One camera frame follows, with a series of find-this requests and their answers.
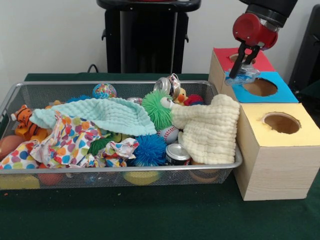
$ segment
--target blue box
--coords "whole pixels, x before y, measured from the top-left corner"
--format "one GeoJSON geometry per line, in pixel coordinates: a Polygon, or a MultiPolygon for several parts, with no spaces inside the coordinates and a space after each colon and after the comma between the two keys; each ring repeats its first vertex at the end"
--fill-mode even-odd
{"type": "Polygon", "coordinates": [[[222,94],[240,103],[298,103],[288,85],[277,72],[261,72],[253,82],[222,87],[222,94]]]}

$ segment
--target wire mesh basket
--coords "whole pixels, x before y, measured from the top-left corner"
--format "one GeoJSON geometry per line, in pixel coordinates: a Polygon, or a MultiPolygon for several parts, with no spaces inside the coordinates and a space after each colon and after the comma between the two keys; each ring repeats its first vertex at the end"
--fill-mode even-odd
{"type": "MultiPolygon", "coordinates": [[[[10,89],[0,106],[0,136],[13,135],[18,123],[10,115],[23,104],[31,109],[42,109],[55,100],[66,102],[80,95],[91,96],[101,82],[23,82],[10,89]]],[[[154,81],[108,81],[120,98],[143,98],[153,90],[154,81]]],[[[190,94],[200,95],[210,104],[216,89],[207,81],[182,81],[181,87],[190,94]]],[[[233,164],[103,167],[58,169],[0,169],[0,190],[4,189],[59,189],[88,187],[120,187],[146,185],[221,184],[232,169],[242,163],[236,147],[233,164]]]]}

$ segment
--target round hole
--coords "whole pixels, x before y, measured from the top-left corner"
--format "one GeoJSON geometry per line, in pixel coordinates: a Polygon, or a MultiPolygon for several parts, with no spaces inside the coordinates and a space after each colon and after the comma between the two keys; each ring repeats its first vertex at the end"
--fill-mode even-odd
{"type": "Polygon", "coordinates": [[[278,133],[294,134],[299,131],[301,125],[293,116],[283,112],[272,112],[265,115],[263,122],[278,133]]]}
{"type": "MultiPolygon", "coordinates": [[[[234,63],[234,62],[237,60],[238,55],[239,55],[238,53],[231,55],[231,56],[229,57],[229,59],[231,60],[231,62],[234,63]]],[[[246,55],[244,56],[244,59],[243,59],[242,62],[244,62],[244,61],[247,59],[247,57],[248,57],[248,54],[246,54],[246,55]]],[[[256,63],[256,60],[253,59],[253,60],[251,61],[251,63],[252,63],[252,64],[255,64],[255,63],[256,63]]]]}
{"type": "Polygon", "coordinates": [[[252,95],[260,97],[267,97],[278,91],[275,84],[261,77],[256,78],[252,83],[244,84],[243,87],[252,95]]]}

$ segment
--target black cable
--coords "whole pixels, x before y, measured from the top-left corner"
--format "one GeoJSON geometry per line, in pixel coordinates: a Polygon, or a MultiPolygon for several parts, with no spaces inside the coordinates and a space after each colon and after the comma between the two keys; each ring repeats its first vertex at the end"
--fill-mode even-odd
{"type": "Polygon", "coordinates": [[[90,71],[91,71],[92,67],[94,67],[94,69],[95,69],[95,72],[96,72],[96,73],[98,73],[98,72],[99,72],[99,70],[98,70],[97,66],[96,66],[95,64],[91,64],[91,65],[90,65],[90,67],[88,68],[87,73],[90,73],[90,71]]]}

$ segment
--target green toy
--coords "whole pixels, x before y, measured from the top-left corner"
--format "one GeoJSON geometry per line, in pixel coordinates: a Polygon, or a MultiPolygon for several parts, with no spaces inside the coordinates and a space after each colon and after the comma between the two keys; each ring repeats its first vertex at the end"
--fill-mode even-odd
{"type": "Polygon", "coordinates": [[[104,137],[101,137],[98,140],[91,142],[90,148],[88,150],[88,154],[92,154],[93,156],[96,156],[98,152],[101,149],[104,149],[109,142],[114,141],[115,143],[120,143],[123,140],[132,137],[130,135],[115,133],[112,131],[106,131],[106,130],[101,130],[101,131],[103,131],[104,137]]]}
{"type": "Polygon", "coordinates": [[[171,103],[172,97],[163,90],[150,92],[142,100],[141,105],[154,123],[155,130],[161,131],[172,125],[171,103]]]}

